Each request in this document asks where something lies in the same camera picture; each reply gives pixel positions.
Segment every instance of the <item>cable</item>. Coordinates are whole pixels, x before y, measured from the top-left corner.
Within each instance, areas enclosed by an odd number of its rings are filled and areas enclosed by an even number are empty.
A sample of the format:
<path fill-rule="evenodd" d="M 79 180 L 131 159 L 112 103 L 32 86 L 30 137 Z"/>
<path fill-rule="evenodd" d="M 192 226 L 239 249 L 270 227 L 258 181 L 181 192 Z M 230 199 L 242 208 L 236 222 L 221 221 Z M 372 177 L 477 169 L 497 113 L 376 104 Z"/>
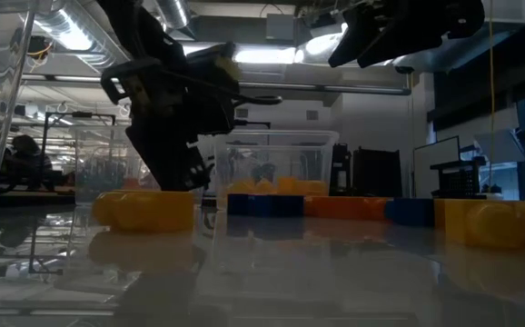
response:
<path fill-rule="evenodd" d="M 492 159 L 495 147 L 495 63 L 494 63 L 494 38 L 492 29 L 492 2 L 490 0 L 489 12 L 489 57 L 490 57 L 490 154 L 489 154 L 489 188 L 492 187 Z"/>
<path fill-rule="evenodd" d="M 41 51 L 37 51 L 35 53 L 26 53 L 27 55 L 42 55 L 44 54 L 45 52 L 49 51 L 51 49 L 51 47 L 53 47 L 53 42 L 51 42 L 50 44 L 48 44 L 48 46 L 44 49 L 44 50 L 41 50 Z"/>
<path fill-rule="evenodd" d="M 255 96 L 254 99 L 257 99 L 257 100 L 262 100 L 262 99 L 267 99 L 267 100 L 274 100 L 276 99 L 277 96 L 274 96 L 274 95 L 263 95 L 263 96 Z M 244 101 L 244 100 L 238 100 L 237 102 L 233 103 L 233 107 L 234 108 L 237 108 L 243 104 L 248 104 L 249 102 L 247 101 Z"/>
<path fill-rule="evenodd" d="M 219 87 L 214 84 L 210 84 L 204 81 L 193 79 L 192 77 L 172 73 L 164 68 L 162 68 L 162 72 L 166 75 L 169 75 L 170 77 L 173 77 L 180 81 L 185 81 L 188 84 L 192 84 L 193 86 L 208 88 L 216 92 L 219 92 L 221 94 L 226 94 L 234 100 L 243 101 L 243 104 L 274 105 L 274 104 L 280 104 L 282 102 L 282 98 L 280 96 L 250 97 L 250 96 L 246 96 L 242 94 L 237 94 L 236 92 L 228 90 L 224 87 Z"/>
<path fill-rule="evenodd" d="M 278 10 L 279 12 L 281 12 L 281 15 L 284 15 L 284 11 L 283 11 L 281 8 L 279 8 L 278 5 L 275 5 L 275 4 L 266 4 L 266 5 L 264 5 L 264 6 L 262 7 L 261 12 L 259 13 L 259 18 L 260 18 L 260 17 L 263 17 L 264 9 L 266 9 L 266 7 L 268 7 L 269 5 L 272 5 L 273 7 L 277 8 L 277 10 Z"/>
<path fill-rule="evenodd" d="M 42 57 L 43 57 L 43 54 L 40 54 L 40 55 L 38 55 L 38 59 L 31 58 L 31 59 L 33 59 L 33 62 L 35 64 L 34 65 L 28 65 L 28 66 L 31 67 L 30 73 L 32 73 L 35 70 L 36 67 L 40 67 L 42 65 L 45 65 L 48 62 L 48 56 L 44 60 L 41 61 Z"/>

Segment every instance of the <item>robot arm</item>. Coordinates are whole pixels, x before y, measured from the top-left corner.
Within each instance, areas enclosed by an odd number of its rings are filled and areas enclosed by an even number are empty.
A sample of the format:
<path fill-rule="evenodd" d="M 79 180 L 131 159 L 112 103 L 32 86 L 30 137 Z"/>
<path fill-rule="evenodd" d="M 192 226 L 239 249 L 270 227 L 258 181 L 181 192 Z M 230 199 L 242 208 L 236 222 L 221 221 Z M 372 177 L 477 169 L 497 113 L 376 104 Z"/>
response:
<path fill-rule="evenodd" d="M 133 61 L 106 69 L 101 84 L 113 103 L 128 97 L 132 125 L 125 132 L 164 191 L 210 182 L 198 134 L 228 134 L 239 104 L 278 104 L 280 97 L 240 94 L 231 62 L 234 44 L 189 54 L 135 0 L 97 0 Z M 114 79 L 124 91 L 120 92 Z"/>

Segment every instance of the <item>black equipment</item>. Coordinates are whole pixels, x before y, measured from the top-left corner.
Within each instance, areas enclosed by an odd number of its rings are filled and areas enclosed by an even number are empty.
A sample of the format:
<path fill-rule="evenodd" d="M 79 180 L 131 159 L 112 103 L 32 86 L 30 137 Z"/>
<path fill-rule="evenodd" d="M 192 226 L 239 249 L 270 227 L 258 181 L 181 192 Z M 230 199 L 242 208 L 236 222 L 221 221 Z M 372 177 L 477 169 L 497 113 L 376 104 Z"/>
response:
<path fill-rule="evenodd" d="M 122 46 L 134 60 L 106 69 L 101 85 L 111 101 L 129 97 L 132 125 L 125 132 L 165 191 L 207 185 L 198 134 L 228 134 L 234 108 L 245 103 L 278 104 L 280 97 L 240 95 L 234 44 L 189 54 L 166 34 L 136 0 L 97 0 Z M 114 83 L 119 81 L 123 91 Z"/>
<path fill-rule="evenodd" d="M 431 165 L 430 169 L 438 171 L 440 185 L 432 196 L 441 199 L 486 199 L 485 195 L 479 195 L 479 167 L 485 164 L 484 157 L 474 157 L 470 161 Z"/>
<path fill-rule="evenodd" d="M 352 189 L 352 153 L 347 144 L 333 146 L 332 177 L 329 186 L 330 196 L 349 196 Z"/>
<path fill-rule="evenodd" d="M 367 67 L 474 35 L 484 23 L 481 0 L 374 0 L 343 13 L 348 29 L 329 58 L 337 67 Z"/>
<path fill-rule="evenodd" d="M 354 151 L 353 191 L 356 196 L 401 197 L 400 151 Z"/>

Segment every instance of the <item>yellow block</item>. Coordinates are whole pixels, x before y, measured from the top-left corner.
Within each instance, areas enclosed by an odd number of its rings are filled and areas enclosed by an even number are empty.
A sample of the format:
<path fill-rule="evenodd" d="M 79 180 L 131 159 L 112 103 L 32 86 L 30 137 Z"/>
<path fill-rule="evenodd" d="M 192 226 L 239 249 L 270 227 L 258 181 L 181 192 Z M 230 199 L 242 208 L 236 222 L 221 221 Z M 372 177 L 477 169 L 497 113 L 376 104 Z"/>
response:
<path fill-rule="evenodd" d="M 193 229 L 190 192 L 113 191 L 93 203 L 93 217 L 112 230 L 168 233 Z"/>
<path fill-rule="evenodd" d="M 252 194 L 256 185 L 253 179 L 238 180 L 228 186 L 228 194 Z"/>
<path fill-rule="evenodd" d="M 436 218 L 445 221 L 449 241 L 485 248 L 525 247 L 525 202 L 443 200 Z"/>
<path fill-rule="evenodd" d="M 266 178 L 262 178 L 254 187 L 254 194 L 275 194 L 277 189 Z"/>
<path fill-rule="evenodd" d="M 295 185 L 297 178 L 295 177 L 279 177 L 277 178 L 277 192 L 284 195 L 295 195 Z"/>

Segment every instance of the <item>pipe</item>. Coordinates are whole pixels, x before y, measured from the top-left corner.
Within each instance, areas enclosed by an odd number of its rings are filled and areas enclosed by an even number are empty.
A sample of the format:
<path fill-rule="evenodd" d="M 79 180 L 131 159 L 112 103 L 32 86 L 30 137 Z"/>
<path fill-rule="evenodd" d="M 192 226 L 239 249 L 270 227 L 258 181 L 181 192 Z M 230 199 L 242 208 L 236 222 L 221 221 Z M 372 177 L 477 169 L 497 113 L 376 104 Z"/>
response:
<path fill-rule="evenodd" d="M 411 90 L 407 88 L 386 86 L 361 86 L 361 85 L 323 85 L 323 84 L 286 84 L 286 83 L 262 83 L 262 82 L 240 82 L 241 88 L 266 89 L 266 90 L 293 90 L 327 93 L 346 94 L 383 94 L 383 95 L 410 95 Z"/>
<path fill-rule="evenodd" d="M 50 14 L 36 15 L 35 24 L 57 43 L 69 51 L 87 52 L 75 55 L 97 73 L 128 60 L 105 30 L 75 0 L 57 0 L 55 5 L 58 8 Z"/>
<path fill-rule="evenodd" d="M 180 29 L 190 23 L 192 15 L 185 0 L 155 0 L 155 2 L 168 28 Z"/>
<path fill-rule="evenodd" d="M 39 74 L 24 74 L 25 85 L 46 86 L 54 83 L 65 84 L 99 84 L 99 77 L 79 76 L 55 76 L 55 80 L 46 80 L 45 76 Z M 291 90 L 307 92 L 327 92 L 345 94 L 381 94 L 381 95 L 410 95 L 411 90 L 403 87 L 388 86 L 362 86 L 362 85 L 324 85 L 324 84 L 288 84 L 288 83 L 262 83 L 262 82 L 239 82 L 239 86 L 245 89 L 266 90 Z"/>

